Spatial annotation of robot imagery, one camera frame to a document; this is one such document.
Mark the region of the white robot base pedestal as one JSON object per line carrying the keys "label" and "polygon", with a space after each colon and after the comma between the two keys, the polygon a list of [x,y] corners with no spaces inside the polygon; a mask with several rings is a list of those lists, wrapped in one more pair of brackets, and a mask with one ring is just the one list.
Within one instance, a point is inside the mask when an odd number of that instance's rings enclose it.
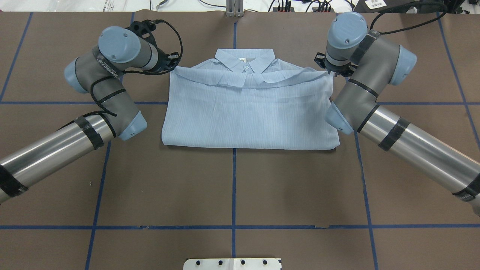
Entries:
{"label": "white robot base pedestal", "polygon": [[183,265],[184,270],[281,270],[280,258],[194,258]]}

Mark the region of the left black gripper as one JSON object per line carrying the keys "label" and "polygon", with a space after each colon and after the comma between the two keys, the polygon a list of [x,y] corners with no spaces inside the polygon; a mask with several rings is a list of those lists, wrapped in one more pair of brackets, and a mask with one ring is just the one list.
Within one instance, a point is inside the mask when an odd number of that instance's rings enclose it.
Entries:
{"label": "left black gripper", "polygon": [[157,51],[157,55],[156,72],[167,72],[177,66],[177,52],[167,54],[163,51]]}

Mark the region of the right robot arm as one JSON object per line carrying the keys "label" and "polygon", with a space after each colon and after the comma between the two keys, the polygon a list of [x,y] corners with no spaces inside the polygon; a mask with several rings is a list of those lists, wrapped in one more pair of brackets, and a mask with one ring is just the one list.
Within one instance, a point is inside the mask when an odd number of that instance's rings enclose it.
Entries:
{"label": "right robot arm", "polygon": [[397,86],[413,70],[417,56],[367,26],[357,12],[336,16],[326,51],[316,61],[328,72],[348,77],[325,120],[344,134],[357,132],[425,173],[479,215],[478,161],[464,155],[377,101],[388,84]]}

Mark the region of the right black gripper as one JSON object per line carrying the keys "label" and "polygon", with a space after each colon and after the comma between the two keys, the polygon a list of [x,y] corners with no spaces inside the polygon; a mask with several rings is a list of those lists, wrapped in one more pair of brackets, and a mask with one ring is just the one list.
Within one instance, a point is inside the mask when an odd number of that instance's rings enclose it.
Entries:
{"label": "right black gripper", "polygon": [[329,74],[334,74],[335,77],[338,75],[342,77],[351,77],[355,70],[357,70],[357,65],[353,63],[347,63],[342,66],[333,65],[330,62],[325,62],[325,69]]}

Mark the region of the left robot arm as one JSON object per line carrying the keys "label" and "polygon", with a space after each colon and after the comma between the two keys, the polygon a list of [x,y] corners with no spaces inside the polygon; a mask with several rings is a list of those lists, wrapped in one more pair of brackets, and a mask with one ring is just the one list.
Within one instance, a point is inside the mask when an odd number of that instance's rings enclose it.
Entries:
{"label": "left robot arm", "polygon": [[153,32],[164,20],[134,21],[109,26],[91,50],[64,69],[67,84],[88,95],[91,106],[51,134],[1,159],[1,203],[18,197],[36,183],[103,148],[118,138],[129,140],[147,128],[141,110],[122,83],[125,75],[165,75],[181,60],[180,48],[166,53]]}

